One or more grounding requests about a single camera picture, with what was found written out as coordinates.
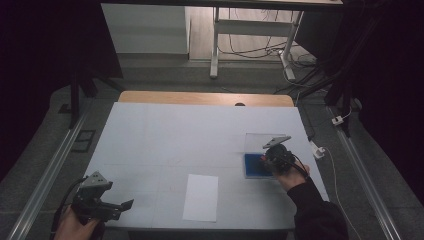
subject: white paper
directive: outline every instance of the white paper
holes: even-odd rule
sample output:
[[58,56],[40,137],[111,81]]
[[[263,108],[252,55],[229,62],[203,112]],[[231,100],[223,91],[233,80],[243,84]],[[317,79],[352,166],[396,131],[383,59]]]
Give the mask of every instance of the white paper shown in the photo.
[[184,220],[216,222],[218,177],[188,175]]

